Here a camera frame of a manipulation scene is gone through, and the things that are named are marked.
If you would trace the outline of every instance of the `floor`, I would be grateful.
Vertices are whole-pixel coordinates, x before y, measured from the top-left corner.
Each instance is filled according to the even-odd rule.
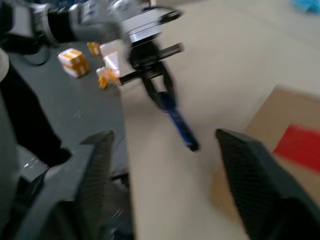
[[[163,27],[180,111],[201,143],[190,152],[139,82],[122,87],[139,240],[246,239],[210,200],[216,128],[241,131],[277,84],[320,94],[320,18],[288,0],[188,3]]]

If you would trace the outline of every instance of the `white object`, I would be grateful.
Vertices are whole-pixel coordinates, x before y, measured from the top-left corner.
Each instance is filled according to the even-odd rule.
[[[98,78],[104,77],[104,75],[105,75],[105,70],[106,70],[106,67],[105,67],[105,66],[104,66],[104,67],[100,67],[100,68],[98,68],[97,70],[95,70],[95,73],[96,73],[96,75],[98,76]]]
[[[89,71],[89,66],[82,52],[69,48],[58,55],[63,70],[73,76],[81,77]]]
[[[119,60],[118,60],[118,53],[117,52],[114,52],[114,53],[111,53],[107,56],[104,56],[103,61],[104,61],[105,66],[107,68],[109,68],[110,70],[112,70],[117,77],[120,76]]]
[[[156,9],[146,11],[121,22],[124,36],[128,36],[130,44],[145,40],[162,32]]]
[[[117,52],[117,41],[111,41],[100,45],[101,55],[106,57]]]

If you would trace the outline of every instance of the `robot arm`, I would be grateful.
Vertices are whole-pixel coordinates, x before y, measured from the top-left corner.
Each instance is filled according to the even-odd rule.
[[[7,51],[36,53],[42,45],[116,39],[132,47],[161,32],[157,10],[144,11],[138,0],[89,0],[70,8],[5,1],[0,25],[4,21],[9,25],[1,35],[1,45]]]

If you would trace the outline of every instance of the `black cable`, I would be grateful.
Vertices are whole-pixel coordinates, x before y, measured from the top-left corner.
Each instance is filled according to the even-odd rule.
[[[179,10],[176,9],[174,7],[170,7],[170,6],[160,6],[160,5],[156,5],[156,6],[148,6],[145,7],[143,10],[144,11],[149,11],[149,10],[153,10],[153,9],[163,9],[163,10],[168,10],[170,12],[162,15],[160,17],[160,24],[166,24],[168,22],[171,22],[173,20],[176,20],[178,18],[180,18],[184,13]]]
[[[19,55],[19,58],[20,58],[20,61],[24,62],[25,64],[29,65],[29,66],[32,66],[32,67],[40,67],[42,65],[45,65],[50,57],[51,57],[51,52],[50,52],[50,48],[47,46],[46,47],[46,50],[45,50],[45,53],[44,53],[44,60],[40,63],[36,63],[36,62],[32,62],[30,61],[29,59],[26,58],[26,55],[22,55],[20,54]]]

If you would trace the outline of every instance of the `blue object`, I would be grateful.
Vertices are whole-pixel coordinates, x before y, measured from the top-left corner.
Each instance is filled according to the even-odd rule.
[[[320,0],[290,0],[290,3],[305,13],[320,14]]]
[[[191,132],[190,128],[188,127],[186,121],[183,119],[182,115],[179,113],[177,106],[170,98],[169,94],[165,91],[160,92],[160,96],[162,102],[164,104],[165,110],[168,112],[169,116],[171,117],[173,123],[175,124],[176,128],[178,129],[184,144],[193,152],[199,149],[199,144]]]

